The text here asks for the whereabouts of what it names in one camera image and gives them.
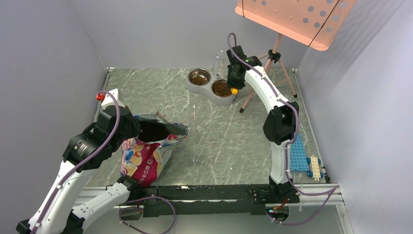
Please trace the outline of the colourful pet food bag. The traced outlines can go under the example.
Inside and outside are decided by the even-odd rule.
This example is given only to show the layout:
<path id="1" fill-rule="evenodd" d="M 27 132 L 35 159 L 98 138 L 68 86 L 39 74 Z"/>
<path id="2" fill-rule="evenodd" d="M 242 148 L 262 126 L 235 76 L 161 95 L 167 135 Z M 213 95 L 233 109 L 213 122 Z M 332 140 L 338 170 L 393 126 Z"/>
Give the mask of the colourful pet food bag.
<path id="1" fill-rule="evenodd" d="M 160 176 L 177 145 L 188 137 L 189 128 L 167 121 L 160 113 L 134 118 L 141 133 L 123 141 L 120 174 L 148 187 Z"/>

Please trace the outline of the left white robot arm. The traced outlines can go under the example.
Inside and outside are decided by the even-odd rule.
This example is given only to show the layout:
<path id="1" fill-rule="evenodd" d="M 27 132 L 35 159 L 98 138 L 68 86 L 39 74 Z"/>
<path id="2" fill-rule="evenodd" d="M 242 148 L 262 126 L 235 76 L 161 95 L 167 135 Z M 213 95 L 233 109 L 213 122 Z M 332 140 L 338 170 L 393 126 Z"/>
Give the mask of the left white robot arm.
<path id="1" fill-rule="evenodd" d="M 123 104 L 120 90 L 98 92 L 101 111 L 95 122 L 72 137 L 63 153 L 57 177 L 36 213 L 17 224 L 20 234 L 81 234 L 114 206 L 135 204 L 139 183 L 121 177 L 108 190 L 76 205 L 76 200 L 102 162 L 126 139 L 140 134 L 139 121 Z"/>

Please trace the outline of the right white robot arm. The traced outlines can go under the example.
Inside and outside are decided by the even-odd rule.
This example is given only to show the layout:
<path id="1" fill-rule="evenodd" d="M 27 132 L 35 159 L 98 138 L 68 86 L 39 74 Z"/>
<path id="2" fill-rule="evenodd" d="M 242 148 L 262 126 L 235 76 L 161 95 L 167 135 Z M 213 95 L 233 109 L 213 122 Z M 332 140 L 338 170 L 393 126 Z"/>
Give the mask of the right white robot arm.
<path id="1" fill-rule="evenodd" d="M 293 191 L 289 152 L 298 136 L 299 106 L 284 97 L 270 80 L 256 56 L 247 57 L 241 46 L 227 50 L 227 84 L 233 94 L 249 84 L 265 106 L 263 132 L 271 147 L 269 197 L 282 202 Z"/>

